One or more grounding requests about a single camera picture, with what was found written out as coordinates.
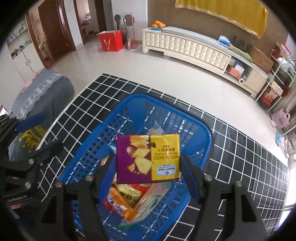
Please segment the large red yellow chip bag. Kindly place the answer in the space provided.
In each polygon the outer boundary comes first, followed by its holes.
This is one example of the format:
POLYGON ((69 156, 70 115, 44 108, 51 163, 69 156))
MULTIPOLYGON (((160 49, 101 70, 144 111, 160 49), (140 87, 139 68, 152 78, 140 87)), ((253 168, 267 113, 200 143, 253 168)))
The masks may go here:
MULTIPOLYGON (((134 208, 135 204, 142 198, 142 196, 147 192, 151 184, 115 184, 113 183, 111 187, 115 187, 125 201, 134 208)), ((111 206, 108 204, 107 200, 103 201, 103 205, 114 213, 111 206)))

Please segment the purple yellow cracker packet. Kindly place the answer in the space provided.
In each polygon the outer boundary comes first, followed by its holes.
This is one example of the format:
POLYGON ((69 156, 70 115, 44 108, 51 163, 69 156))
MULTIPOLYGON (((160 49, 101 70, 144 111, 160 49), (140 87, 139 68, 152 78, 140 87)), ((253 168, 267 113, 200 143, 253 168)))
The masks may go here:
POLYGON ((116 183, 179 182, 180 155, 177 133, 117 135, 116 183))

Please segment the clear green-tipped cracker stick pack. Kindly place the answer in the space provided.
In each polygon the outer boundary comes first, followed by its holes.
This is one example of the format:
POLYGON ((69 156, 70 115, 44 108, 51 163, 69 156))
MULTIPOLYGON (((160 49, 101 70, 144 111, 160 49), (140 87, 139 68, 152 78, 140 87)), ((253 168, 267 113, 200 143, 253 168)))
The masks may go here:
POLYGON ((133 209, 137 211, 137 215, 131 221, 124 218, 119 226, 132 226, 143 221, 159 204, 170 187, 171 182, 153 183, 142 198, 135 204, 133 209))

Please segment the orange snack bar wrapper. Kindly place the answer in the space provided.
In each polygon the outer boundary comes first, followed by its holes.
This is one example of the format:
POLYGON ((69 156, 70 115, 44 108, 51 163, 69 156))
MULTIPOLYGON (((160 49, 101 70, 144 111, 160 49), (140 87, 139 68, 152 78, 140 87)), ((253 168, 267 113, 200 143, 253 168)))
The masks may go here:
POLYGON ((138 215, 138 211, 130 207, 115 187, 110 188, 106 200, 113 211, 128 221, 132 221, 138 215))

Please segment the brown wooden door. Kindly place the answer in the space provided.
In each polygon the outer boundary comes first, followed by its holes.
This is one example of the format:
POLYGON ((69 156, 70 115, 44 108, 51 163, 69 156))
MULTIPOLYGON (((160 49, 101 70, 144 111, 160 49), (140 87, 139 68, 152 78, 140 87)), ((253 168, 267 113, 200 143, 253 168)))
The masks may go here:
POLYGON ((29 34, 45 68, 76 50, 63 1, 36 1, 25 14, 29 34))

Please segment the red paper bag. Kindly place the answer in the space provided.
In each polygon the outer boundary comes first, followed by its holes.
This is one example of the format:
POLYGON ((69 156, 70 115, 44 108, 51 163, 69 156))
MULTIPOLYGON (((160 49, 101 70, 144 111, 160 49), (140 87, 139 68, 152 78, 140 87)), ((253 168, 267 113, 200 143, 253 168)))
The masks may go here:
POLYGON ((121 30, 103 31, 97 34, 102 50, 105 52, 118 52, 123 49, 123 32, 121 30))

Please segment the pink gift bag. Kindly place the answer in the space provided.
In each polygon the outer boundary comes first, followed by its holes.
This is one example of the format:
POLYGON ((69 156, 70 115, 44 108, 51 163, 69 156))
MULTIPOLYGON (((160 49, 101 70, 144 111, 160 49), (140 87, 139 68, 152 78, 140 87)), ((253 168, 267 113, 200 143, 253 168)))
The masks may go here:
POLYGON ((271 120, 275 123, 275 128, 281 130, 289 125, 290 113, 281 108, 271 115, 271 120))

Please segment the paper towel roll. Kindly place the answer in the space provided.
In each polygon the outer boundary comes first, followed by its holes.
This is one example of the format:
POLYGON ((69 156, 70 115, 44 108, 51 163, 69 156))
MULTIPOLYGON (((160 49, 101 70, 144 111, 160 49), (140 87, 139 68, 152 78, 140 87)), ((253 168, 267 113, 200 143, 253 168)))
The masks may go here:
POLYGON ((238 79, 239 83, 244 85, 245 84, 245 79, 243 77, 238 79))

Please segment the orange box in cabinet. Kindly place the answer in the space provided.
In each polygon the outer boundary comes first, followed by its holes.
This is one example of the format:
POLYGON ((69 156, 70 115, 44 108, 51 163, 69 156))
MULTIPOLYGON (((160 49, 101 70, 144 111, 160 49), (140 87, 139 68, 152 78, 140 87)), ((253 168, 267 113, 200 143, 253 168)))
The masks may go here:
POLYGON ((240 73, 238 70, 236 70, 233 66, 228 65, 226 69, 227 73, 232 75, 233 77, 239 79, 242 76, 242 73, 240 73))

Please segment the oranges on blue plate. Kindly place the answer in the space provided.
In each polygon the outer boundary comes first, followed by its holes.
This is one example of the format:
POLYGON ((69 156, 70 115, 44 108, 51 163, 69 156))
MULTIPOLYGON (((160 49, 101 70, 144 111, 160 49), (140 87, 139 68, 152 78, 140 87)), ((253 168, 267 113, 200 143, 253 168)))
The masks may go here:
POLYGON ((165 27, 166 24, 161 21, 154 21, 153 24, 151 24, 151 29, 156 31, 161 31, 165 27))

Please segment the cardboard box on cabinet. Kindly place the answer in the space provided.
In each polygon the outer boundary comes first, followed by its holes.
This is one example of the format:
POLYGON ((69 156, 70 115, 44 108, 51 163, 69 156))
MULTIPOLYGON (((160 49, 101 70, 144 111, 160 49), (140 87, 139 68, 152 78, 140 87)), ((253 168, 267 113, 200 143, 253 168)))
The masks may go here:
POLYGON ((252 45, 248 45, 246 48, 247 53, 252 58, 252 62, 258 66, 265 73, 269 73, 272 69, 274 62, 262 53, 259 49, 255 48, 252 45))

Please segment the green folded cloth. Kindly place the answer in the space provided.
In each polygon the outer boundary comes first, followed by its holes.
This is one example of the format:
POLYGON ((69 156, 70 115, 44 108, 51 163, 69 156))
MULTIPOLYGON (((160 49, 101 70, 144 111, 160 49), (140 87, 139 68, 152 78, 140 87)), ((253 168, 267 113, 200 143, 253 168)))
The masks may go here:
POLYGON ((252 63, 252 58, 247 52, 244 52, 244 51, 240 50, 239 48, 235 47, 233 44, 229 45, 229 49, 231 51, 237 53, 238 55, 244 57, 245 59, 247 59, 249 62, 252 63))

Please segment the white tufted tv cabinet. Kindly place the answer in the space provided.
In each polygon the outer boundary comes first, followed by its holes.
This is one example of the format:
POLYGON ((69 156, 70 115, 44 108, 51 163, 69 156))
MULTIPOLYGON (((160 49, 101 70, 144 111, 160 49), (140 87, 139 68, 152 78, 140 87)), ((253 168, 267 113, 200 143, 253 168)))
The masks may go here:
POLYGON ((165 27, 161 31, 146 28, 142 30, 142 52, 150 50, 162 52, 166 57, 172 57, 201 67, 226 80, 238 85, 257 96, 268 75, 254 63, 231 51, 229 47, 208 36, 192 31, 165 27), (227 73, 227 66, 231 65, 245 79, 245 84, 227 73))

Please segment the blue tissue pack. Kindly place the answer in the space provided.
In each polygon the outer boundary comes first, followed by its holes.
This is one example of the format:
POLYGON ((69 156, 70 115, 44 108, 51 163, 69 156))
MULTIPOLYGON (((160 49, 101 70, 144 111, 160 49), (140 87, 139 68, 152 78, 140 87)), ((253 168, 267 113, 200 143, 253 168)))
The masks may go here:
POLYGON ((226 47, 229 47, 231 44, 230 40, 227 37, 222 35, 219 37, 218 42, 219 44, 224 45, 226 47))

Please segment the white wall shelf cabinet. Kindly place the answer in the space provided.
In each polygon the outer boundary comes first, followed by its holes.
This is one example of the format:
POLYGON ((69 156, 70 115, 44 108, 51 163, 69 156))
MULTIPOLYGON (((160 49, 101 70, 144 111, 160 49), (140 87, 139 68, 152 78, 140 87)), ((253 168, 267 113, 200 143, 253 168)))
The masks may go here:
POLYGON ((9 53, 23 80, 30 79, 44 65, 32 42, 26 18, 23 17, 6 39, 9 53))

